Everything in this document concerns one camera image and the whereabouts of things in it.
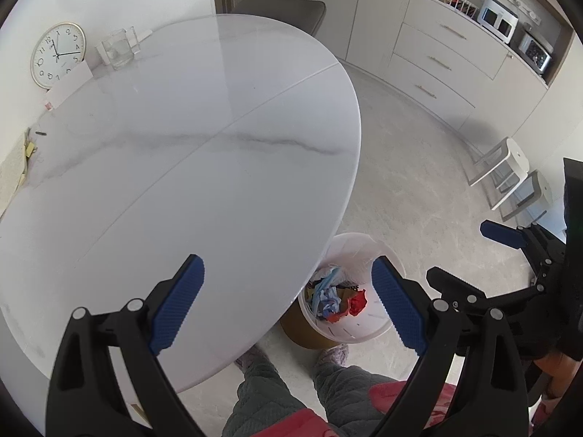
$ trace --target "drawer handle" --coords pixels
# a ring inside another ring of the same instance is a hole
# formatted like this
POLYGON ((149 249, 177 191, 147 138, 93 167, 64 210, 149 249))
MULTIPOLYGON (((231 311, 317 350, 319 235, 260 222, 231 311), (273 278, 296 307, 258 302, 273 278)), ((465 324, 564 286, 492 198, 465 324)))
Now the drawer handle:
POLYGON ((426 89, 424 86, 415 86, 415 87, 417 87, 417 88, 418 88, 418 89, 420 89, 420 90, 423 90, 423 91, 424 91, 424 92, 425 92, 427 95, 429 95, 430 97, 437 98, 437 97, 435 96, 435 94, 432 94, 432 93, 431 93, 429 90, 427 90, 427 89, 426 89))
POLYGON ((466 37, 466 36, 464 36, 464 35, 463 35, 463 34, 461 34, 461 33, 458 33, 458 32, 457 32, 455 29, 453 29, 453 28, 450 28, 449 26, 447 26, 447 24, 442 24, 442 26, 443 26, 445 29, 447 29, 448 31, 451 31, 452 33, 454 33, 456 36, 459 36, 459 37, 460 37, 460 38, 462 38, 462 39, 467 39, 467 37, 466 37))
POLYGON ((450 66, 448 66, 447 64, 442 63, 442 61, 439 60, 438 58, 434 58, 433 56, 427 56, 427 57, 430 58, 431 60, 434 60, 435 62, 437 62, 442 67, 445 67, 447 70, 451 70, 451 67, 450 66))

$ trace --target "metal screw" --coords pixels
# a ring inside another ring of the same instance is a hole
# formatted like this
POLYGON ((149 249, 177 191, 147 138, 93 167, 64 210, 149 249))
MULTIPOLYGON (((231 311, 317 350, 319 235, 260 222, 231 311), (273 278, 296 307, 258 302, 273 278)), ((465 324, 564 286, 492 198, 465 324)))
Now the metal screw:
POLYGON ((433 301, 433 306, 436 311, 445 312, 450 308, 450 305, 443 299, 436 299, 433 301))
POLYGON ((77 307, 74 311, 73 311, 73 318, 75 320, 79 320, 82 319, 83 317, 85 317, 85 307, 77 307))
POLYGON ((500 309, 492 309, 490 315, 494 320, 502 320, 502 317, 504 317, 504 314, 500 309))
POLYGON ((144 301, 141 299, 132 299, 128 302, 128 304, 126 305, 126 307, 128 308, 129 311, 132 312, 136 312, 139 311, 142 306, 144 305, 144 301))

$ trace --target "foot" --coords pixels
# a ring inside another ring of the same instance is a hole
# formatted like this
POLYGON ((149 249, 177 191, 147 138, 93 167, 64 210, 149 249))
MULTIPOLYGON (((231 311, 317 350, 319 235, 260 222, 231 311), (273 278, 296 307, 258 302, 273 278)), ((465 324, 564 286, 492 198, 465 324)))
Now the foot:
POLYGON ((263 350, 260 349, 257 345, 253 345, 249 350, 247 350, 243 355, 235 360, 235 365, 237 365, 238 369, 240 369, 243 373, 247 371, 255 361, 264 360, 269 361, 269 358, 265 354, 263 350))
POLYGON ((316 366, 325 365, 327 363, 335 363, 340 366, 345 366, 347 359, 348 345, 342 343, 333 349, 322 350, 322 353, 320 353, 320 356, 316 361, 316 366))

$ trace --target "wall clock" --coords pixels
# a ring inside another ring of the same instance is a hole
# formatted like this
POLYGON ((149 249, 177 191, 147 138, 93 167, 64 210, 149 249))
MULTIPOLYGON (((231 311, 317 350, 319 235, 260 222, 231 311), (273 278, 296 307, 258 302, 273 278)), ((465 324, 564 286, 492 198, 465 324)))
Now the wall clock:
POLYGON ((34 46, 30 71, 34 81, 51 88, 85 57, 85 34, 75 23, 59 23, 48 29, 34 46))

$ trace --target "glass of water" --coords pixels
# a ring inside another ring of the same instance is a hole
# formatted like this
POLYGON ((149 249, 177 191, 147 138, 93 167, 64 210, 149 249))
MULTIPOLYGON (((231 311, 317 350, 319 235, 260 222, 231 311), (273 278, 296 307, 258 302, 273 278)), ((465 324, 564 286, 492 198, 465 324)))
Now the glass of water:
POLYGON ((133 61, 139 51, 138 38, 133 26, 130 29, 118 29, 103 41, 111 66, 118 70, 133 61))

